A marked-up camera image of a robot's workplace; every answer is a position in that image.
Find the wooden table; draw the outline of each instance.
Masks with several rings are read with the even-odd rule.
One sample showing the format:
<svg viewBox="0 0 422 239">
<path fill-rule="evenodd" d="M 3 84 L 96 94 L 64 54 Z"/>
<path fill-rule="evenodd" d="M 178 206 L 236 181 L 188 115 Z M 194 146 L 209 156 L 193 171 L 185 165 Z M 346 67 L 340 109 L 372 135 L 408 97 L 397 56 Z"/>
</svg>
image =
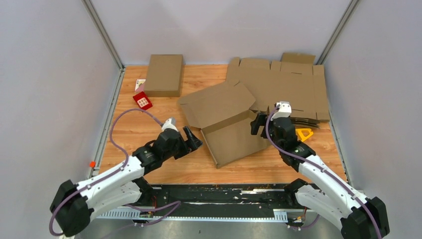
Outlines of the wooden table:
<svg viewBox="0 0 422 239">
<path fill-rule="evenodd" d="M 129 66 L 122 82 L 113 120 L 123 111 L 136 108 L 133 100 L 136 79 L 145 79 L 147 66 Z M 182 95 L 221 83 L 225 80 L 227 65 L 187 65 L 184 68 Z M 174 117 L 179 130 L 188 125 L 176 101 L 178 98 L 151 98 L 154 105 L 148 111 L 160 121 Z M 203 140 L 196 128 L 193 133 Z M 141 112 L 129 112 L 123 116 L 114 128 L 113 138 L 131 154 L 146 142 L 156 139 L 161 132 L 160 126 L 148 115 Z M 306 143 L 312 147 L 335 173 L 345 179 L 337 149 L 328 123 L 322 123 L 320 129 L 314 129 L 314 135 Z M 115 166 L 124 160 L 123 153 L 108 140 L 100 172 Z M 273 147 L 252 154 L 216 169 L 206 145 L 197 151 L 163 163 L 163 166 L 145 179 L 151 184 L 167 183 L 290 183 L 297 178 L 306 177 L 284 164 L 278 151 Z"/>
</svg>

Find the red packet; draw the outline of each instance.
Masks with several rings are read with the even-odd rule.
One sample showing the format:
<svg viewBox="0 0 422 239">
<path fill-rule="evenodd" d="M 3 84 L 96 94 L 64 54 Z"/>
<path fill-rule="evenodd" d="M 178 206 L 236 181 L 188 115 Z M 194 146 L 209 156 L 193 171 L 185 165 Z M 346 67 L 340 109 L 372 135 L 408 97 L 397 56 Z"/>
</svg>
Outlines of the red packet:
<svg viewBox="0 0 422 239">
<path fill-rule="evenodd" d="M 138 104 L 138 106 L 143 110 L 147 110 L 152 107 L 152 103 L 146 96 L 145 92 L 141 92 L 133 96 L 133 99 Z"/>
</svg>

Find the yellow handle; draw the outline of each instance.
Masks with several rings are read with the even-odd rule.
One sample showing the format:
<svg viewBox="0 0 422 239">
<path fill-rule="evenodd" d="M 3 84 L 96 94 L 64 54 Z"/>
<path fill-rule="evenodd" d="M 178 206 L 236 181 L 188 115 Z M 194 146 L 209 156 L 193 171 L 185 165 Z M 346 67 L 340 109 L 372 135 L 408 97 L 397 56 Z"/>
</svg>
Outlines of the yellow handle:
<svg viewBox="0 0 422 239">
<path fill-rule="evenodd" d="M 308 135 L 305 136 L 303 134 L 304 131 L 307 131 L 308 132 Z M 314 134 L 314 132 L 312 131 L 311 128 L 297 128 L 296 129 L 296 134 L 299 136 L 299 138 L 301 138 L 301 141 L 302 142 L 305 142 L 305 140 L 307 140 L 308 138 L 310 138 Z"/>
</svg>

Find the brown cardboard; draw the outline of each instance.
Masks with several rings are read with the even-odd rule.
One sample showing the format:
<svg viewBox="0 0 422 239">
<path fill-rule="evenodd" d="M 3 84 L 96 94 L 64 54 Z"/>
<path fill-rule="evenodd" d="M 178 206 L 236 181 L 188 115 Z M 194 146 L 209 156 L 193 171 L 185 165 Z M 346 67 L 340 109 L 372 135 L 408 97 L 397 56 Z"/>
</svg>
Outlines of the brown cardboard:
<svg viewBox="0 0 422 239">
<path fill-rule="evenodd" d="M 179 97 L 182 90 L 182 55 L 151 55 L 144 92 L 148 97 Z"/>
<path fill-rule="evenodd" d="M 284 53 L 281 61 L 232 59 L 226 81 L 243 83 L 255 97 L 253 111 L 266 111 L 279 101 L 288 101 L 292 117 L 329 121 L 324 66 L 313 65 L 315 56 Z"/>
<path fill-rule="evenodd" d="M 250 134 L 255 98 L 242 84 L 223 82 L 178 100 L 190 126 L 201 128 L 217 168 L 265 149 L 269 141 Z"/>
</svg>

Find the white backdrop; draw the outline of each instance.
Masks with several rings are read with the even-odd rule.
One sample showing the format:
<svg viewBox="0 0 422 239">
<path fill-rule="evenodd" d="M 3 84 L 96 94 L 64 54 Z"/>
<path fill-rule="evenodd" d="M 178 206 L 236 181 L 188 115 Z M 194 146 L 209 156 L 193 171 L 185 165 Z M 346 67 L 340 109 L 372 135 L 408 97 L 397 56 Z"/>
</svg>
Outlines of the white backdrop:
<svg viewBox="0 0 422 239">
<path fill-rule="evenodd" d="M 280 59 L 285 51 L 319 56 L 350 0 L 92 0 L 124 64 L 151 54 L 187 63 L 235 56 Z"/>
<path fill-rule="evenodd" d="M 325 64 L 349 178 L 386 203 L 387 239 L 422 231 L 420 9 L 420 1 L 361 1 Z"/>
<path fill-rule="evenodd" d="M 0 0 L 0 32 L 0 238 L 52 238 L 50 204 L 87 176 L 119 70 L 80 0 Z"/>
</svg>

